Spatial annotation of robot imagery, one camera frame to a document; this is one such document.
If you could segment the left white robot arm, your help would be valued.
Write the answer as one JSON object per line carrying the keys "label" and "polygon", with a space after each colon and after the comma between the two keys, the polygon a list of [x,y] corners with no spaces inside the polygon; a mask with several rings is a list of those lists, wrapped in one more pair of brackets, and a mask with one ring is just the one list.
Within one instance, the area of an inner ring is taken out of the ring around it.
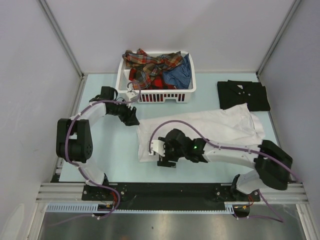
{"label": "left white robot arm", "polygon": [[107,199],[110,194],[115,200],[120,194],[109,186],[107,175],[92,160],[94,150],[91,127],[106,115],[116,116],[126,126],[140,124],[136,116],[136,107],[141,90],[134,91],[127,85],[127,92],[122,100],[118,99],[118,91],[110,86],[103,86],[100,94],[89,100],[88,105],[76,115],[61,118],[57,122],[56,154],[75,167],[83,177],[85,184],[94,187],[93,194],[100,200]]}

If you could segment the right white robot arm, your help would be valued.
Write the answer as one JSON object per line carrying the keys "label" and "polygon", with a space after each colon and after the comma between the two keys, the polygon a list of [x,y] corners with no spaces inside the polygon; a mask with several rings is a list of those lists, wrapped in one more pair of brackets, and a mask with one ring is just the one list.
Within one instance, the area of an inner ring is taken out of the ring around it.
{"label": "right white robot arm", "polygon": [[221,162],[250,168],[232,181],[230,194],[237,201],[265,187],[285,191],[293,163],[292,157],[270,140],[257,145],[222,145],[203,137],[191,139],[176,128],[152,140],[150,151],[158,156],[159,167],[174,168],[184,158],[193,163]]}

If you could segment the white long sleeve shirt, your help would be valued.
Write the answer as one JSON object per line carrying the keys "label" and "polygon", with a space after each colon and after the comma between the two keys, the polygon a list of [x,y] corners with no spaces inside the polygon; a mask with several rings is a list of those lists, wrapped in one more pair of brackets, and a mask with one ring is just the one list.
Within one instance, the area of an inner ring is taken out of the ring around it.
{"label": "white long sleeve shirt", "polygon": [[261,121],[249,111],[246,103],[226,110],[207,110],[143,119],[137,129],[140,162],[157,160],[149,155],[151,135],[160,124],[171,120],[184,121],[209,140],[223,144],[257,145],[266,136]]}

